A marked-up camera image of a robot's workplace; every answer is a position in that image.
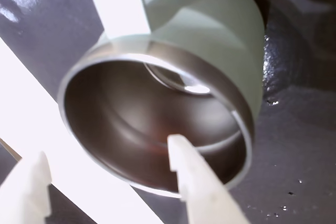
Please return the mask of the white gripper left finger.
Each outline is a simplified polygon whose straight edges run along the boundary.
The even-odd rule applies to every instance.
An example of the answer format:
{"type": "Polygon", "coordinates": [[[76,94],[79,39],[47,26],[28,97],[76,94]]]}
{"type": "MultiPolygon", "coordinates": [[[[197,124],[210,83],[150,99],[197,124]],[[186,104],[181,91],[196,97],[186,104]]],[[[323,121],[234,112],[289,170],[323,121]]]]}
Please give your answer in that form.
{"type": "Polygon", "coordinates": [[[1,184],[1,223],[45,223],[51,172],[44,152],[23,157],[1,184]]]}

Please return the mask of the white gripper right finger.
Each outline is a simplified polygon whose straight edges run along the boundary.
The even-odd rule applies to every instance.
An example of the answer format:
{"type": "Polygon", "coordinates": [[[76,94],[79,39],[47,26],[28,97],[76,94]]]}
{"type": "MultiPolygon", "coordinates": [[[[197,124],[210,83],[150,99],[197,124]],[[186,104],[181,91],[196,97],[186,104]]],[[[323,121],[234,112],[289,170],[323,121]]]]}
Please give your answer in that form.
{"type": "Polygon", "coordinates": [[[182,135],[167,137],[170,170],[176,172],[189,223],[250,223],[214,171],[182,135]]]}

